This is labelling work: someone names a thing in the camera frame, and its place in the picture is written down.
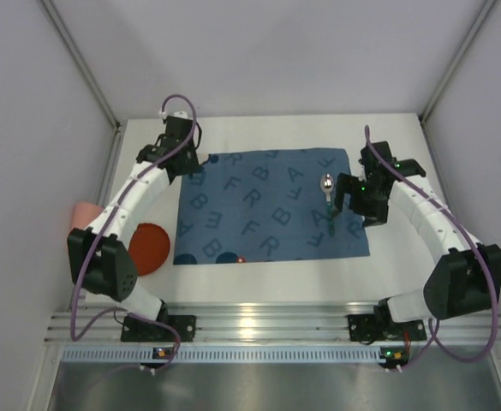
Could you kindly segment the blue letter placemat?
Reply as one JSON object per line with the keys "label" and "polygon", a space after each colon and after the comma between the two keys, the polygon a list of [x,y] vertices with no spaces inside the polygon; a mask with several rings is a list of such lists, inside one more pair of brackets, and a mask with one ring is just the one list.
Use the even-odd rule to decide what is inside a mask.
{"label": "blue letter placemat", "polygon": [[323,175],[350,172],[344,149],[212,154],[182,178],[176,265],[346,259],[370,254],[362,217],[329,220]]}

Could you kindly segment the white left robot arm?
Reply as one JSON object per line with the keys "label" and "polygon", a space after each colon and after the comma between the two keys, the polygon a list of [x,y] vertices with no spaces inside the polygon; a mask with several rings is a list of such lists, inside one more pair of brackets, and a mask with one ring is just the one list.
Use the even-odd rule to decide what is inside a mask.
{"label": "white left robot arm", "polygon": [[158,141],[136,156],[127,180],[84,229],[72,229],[67,245],[74,297],[82,290],[103,295],[121,309],[156,321],[164,302],[140,283],[128,248],[151,205],[178,176],[197,172],[202,161],[194,133],[198,122],[184,111],[163,115]]}

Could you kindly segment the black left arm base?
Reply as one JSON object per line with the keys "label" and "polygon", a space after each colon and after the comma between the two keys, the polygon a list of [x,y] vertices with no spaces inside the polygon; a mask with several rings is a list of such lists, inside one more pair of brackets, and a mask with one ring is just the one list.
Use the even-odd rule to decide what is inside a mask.
{"label": "black left arm base", "polygon": [[[194,340],[197,317],[194,315],[170,315],[167,325],[179,335],[182,343]],[[127,316],[122,322],[120,337],[123,343],[167,343],[176,340],[172,331]]]}

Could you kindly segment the red round plate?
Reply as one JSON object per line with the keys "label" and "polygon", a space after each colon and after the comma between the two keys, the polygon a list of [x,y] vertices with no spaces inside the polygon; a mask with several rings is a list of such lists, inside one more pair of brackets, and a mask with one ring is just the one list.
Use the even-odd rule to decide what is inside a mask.
{"label": "red round plate", "polygon": [[139,277],[158,270],[170,253],[170,238],[155,223],[140,223],[129,243],[128,253],[134,261]]}

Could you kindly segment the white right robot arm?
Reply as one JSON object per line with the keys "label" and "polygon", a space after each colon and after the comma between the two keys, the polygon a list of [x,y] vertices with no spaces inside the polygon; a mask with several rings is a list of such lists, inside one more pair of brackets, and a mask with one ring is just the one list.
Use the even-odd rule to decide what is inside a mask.
{"label": "white right robot arm", "polygon": [[373,160],[359,178],[341,173],[333,210],[348,207],[363,227],[386,223],[395,204],[424,241],[435,264],[425,284],[386,297],[373,312],[386,325],[419,319],[452,319],[491,308],[501,289],[501,249],[484,245],[453,222],[450,209],[434,193],[424,169],[413,159],[384,166]]}

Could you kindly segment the pink plastic cup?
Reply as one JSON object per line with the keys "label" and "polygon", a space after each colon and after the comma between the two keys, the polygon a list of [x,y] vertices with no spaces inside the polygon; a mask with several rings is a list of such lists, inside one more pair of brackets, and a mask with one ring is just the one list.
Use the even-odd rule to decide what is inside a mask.
{"label": "pink plastic cup", "polygon": [[103,207],[100,205],[88,202],[77,202],[73,207],[70,228],[84,229],[101,214],[102,210]]}

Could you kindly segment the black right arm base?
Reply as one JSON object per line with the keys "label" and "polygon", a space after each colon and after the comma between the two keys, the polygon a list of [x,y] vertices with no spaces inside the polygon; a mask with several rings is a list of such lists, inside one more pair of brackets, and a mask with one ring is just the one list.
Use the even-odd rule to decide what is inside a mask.
{"label": "black right arm base", "polygon": [[347,316],[351,342],[370,345],[375,342],[426,341],[425,326],[421,320],[405,323],[380,321],[374,314],[350,314]]}

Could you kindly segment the green handled spoon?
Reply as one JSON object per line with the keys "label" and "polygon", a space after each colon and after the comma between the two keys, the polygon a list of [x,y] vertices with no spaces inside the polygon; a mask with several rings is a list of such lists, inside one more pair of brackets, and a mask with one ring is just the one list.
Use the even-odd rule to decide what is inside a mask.
{"label": "green handled spoon", "polygon": [[333,237],[335,235],[335,223],[334,223],[334,218],[332,216],[333,213],[332,193],[334,191],[334,179],[330,174],[326,173],[321,176],[320,188],[325,195],[329,236]]}

